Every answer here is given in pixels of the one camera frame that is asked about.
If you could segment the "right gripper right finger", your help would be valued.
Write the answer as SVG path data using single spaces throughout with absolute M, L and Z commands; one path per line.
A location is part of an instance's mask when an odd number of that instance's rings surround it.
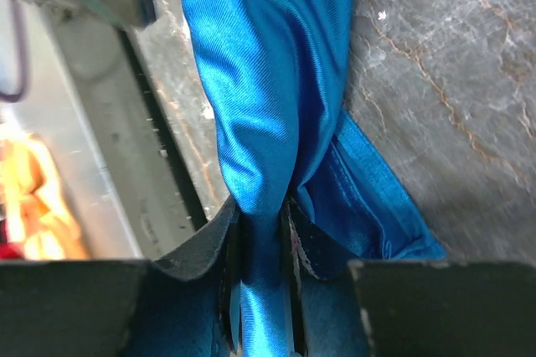
M 305 355 L 369 355 L 348 270 L 356 256 L 313 224 L 292 198 L 286 200 L 283 221 L 290 234 Z

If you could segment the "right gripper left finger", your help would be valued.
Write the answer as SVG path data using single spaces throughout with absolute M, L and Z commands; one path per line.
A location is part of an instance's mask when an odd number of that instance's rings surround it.
M 123 355 L 233 355 L 240 257 L 240 210 L 228 198 L 207 225 L 149 264 Z

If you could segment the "blue cloth napkin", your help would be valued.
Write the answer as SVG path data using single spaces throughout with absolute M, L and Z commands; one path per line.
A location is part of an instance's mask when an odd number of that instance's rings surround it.
M 445 252 L 343 109 L 353 0 L 181 2 L 214 111 L 221 173 L 244 216 L 242 350 L 286 356 L 280 216 L 287 200 L 355 257 Z

